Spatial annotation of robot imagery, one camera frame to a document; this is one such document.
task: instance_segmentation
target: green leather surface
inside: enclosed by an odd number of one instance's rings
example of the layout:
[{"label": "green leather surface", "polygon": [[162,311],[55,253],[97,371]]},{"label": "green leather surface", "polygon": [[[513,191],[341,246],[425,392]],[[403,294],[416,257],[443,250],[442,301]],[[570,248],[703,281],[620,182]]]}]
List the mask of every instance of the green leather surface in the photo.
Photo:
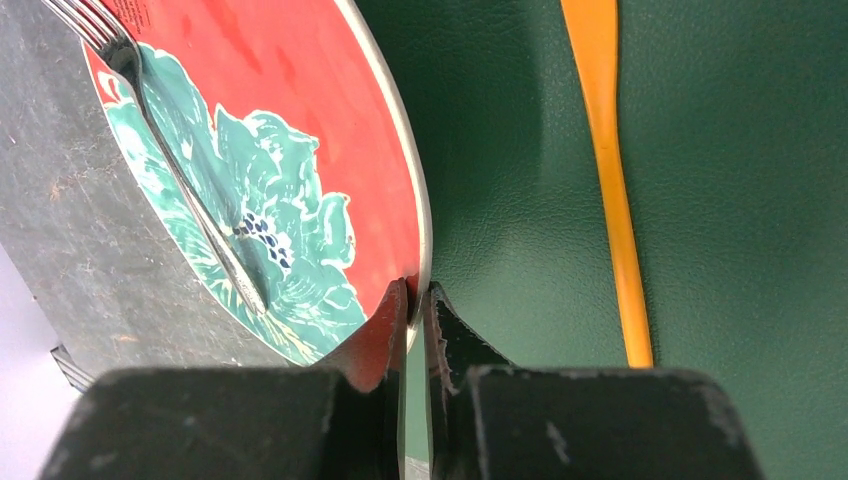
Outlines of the green leather surface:
[{"label": "green leather surface", "polygon": [[[358,0],[424,162],[433,277],[515,362],[624,365],[556,0]],[[848,2],[622,0],[620,131],[662,366],[714,376],[770,478],[848,472]],[[409,453],[425,458],[420,346]]]}]

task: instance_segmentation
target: dark gray board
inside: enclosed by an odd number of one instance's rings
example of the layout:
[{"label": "dark gray board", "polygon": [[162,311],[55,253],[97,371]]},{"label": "dark gray board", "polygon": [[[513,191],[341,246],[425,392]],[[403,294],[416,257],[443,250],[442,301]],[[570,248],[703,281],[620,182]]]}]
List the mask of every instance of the dark gray board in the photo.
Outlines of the dark gray board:
[{"label": "dark gray board", "polygon": [[0,46],[0,244],[75,363],[285,365],[215,302],[148,205],[74,34],[41,2],[0,0]]}]

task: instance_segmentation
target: flower design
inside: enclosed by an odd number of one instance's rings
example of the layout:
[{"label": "flower design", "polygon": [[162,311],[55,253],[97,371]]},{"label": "flower design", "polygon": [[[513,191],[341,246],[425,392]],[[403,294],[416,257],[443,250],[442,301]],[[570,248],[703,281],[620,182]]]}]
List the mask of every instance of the flower design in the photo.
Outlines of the flower design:
[{"label": "flower design", "polygon": [[318,139],[279,115],[236,118],[207,104],[163,50],[140,46],[144,94],[178,162],[234,251],[266,295],[268,313],[242,303],[195,223],[135,100],[111,73],[98,82],[106,116],[153,209],[200,280],[239,322],[297,364],[329,353],[365,313],[344,270],[355,238],[342,193],[323,193]]}]

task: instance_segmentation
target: decorative plate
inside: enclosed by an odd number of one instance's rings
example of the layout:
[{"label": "decorative plate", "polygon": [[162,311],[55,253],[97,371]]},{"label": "decorative plate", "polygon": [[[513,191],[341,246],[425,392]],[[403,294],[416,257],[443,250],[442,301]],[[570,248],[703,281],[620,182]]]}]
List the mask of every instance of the decorative plate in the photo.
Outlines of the decorative plate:
[{"label": "decorative plate", "polygon": [[150,205],[209,292],[308,365],[429,282],[430,216],[394,82],[350,0],[106,0],[139,43],[146,101],[268,313],[242,303],[133,98],[86,48],[106,117]]}]

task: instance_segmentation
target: silver fork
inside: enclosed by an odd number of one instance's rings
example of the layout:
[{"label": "silver fork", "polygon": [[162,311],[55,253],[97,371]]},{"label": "silver fork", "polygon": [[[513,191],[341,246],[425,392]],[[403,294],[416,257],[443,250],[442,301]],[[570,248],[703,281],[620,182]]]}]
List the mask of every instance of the silver fork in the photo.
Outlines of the silver fork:
[{"label": "silver fork", "polygon": [[59,18],[87,43],[106,65],[129,87],[138,109],[144,116],[153,138],[162,150],[165,163],[180,187],[183,197],[218,258],[227,277],[241,295],[245,305],[255,314],[266,312],[259,289],[248,276],[238,256],[230,248],[224,234],[203,206],[185,177],[156,119],[144,104],[141,87],[142,62],[138,45],[117,18],[97,0],[42,0]]}]

